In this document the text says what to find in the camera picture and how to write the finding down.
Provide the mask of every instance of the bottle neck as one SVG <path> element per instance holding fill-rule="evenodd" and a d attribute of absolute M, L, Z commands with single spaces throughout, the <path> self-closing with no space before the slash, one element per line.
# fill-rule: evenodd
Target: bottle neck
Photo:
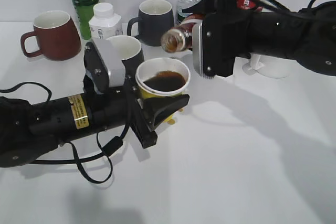
<path fill-rule="evenodd" d="M 192 45 L 192 34 L 183 27 L 174 27 L 161 38 L 161 46 L 166 52 L 180 52 Z"/>

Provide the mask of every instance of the coffee mug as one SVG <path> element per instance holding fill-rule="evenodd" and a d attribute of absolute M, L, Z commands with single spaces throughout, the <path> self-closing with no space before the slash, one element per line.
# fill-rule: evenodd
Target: coffee mug
<path fill-rule="evenodd" d="M 153 47 L 161 45 L 162 35 L 174 26 L 171 3 L 166 0 L 147 0 L 140 4 L 139 15 L 129 21 L 127 35 L 131 35 L 132 26 L 138 23 L 139 35 L 136 38 Z"/>
<path fill-rule="evenodd" d="M 44 55 L 51 60 L 67 60 L 81 49 L 80 38 L 70 15 L 61 10 L 40 14 L 33 21 L 34 31 L 21 36 L 21 49 L 28 58 Z M 39 50 L 27 52 L 25 41 L 36 37 Z"/>
<path fill-rule="evenodd" d="M 135 78 L 138 66 L 144 62 L 142 45 L 136 38 L 127 35 L 113 36 L 107 39 L 118 52 L 125 65 L 126 73 Z"/>
<path fill-rule="evenodd" d="M 179 73 L 184 78 L 185 84 L 181 88 L 169 92 L 159 91 L 145 84 L 145 82 L 150 78 L 156 76 L 160 72 L 165 71 Z M 147 60 L 139 65 L 135 75 L 135 80 L 139 86 L 140 95 L 143 100 L 153 97 L 174 97 L 176 95 L 183 94 L 190 83 L 190 79 L 191 74 L 187 65 L 180 60 L 172 58 L 155 58 Z M 169 122 L 172 118 L 173 115 L 170 115 L 166 120 L 164 120 L 164 122 Z"/>

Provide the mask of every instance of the coffee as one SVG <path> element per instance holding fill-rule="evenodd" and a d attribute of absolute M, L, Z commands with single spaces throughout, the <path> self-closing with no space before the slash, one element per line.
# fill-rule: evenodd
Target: coffee
<path fill-rule="evenodd" d="M 144 84 L 158 91 L 171 92 L 183 87 L 186 84 L 186 81 L 180 73 L 174 71 L 162 71 L 145 81 Z"/>

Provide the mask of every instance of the white bottle cap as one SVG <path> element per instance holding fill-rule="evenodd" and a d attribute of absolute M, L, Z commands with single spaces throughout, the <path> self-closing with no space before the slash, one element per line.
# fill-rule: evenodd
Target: white bottle cap
<path fill-rule="evenodd" d="M 114 16 L 113 5 L 110 3 L 98 3 L 93 7 L 93 13 L 97 18 L 111 18 Z"/>

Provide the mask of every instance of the screw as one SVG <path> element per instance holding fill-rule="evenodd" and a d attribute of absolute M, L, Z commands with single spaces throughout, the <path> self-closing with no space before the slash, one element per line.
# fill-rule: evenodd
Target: screw
<path fill-rule="evenodd" d="M 100 76 L 100 73 L 101 73 L 100 68 L 96 68 L 96 69 L 94 70 L 94 73 L 95 73 L 96 75 Z"/>

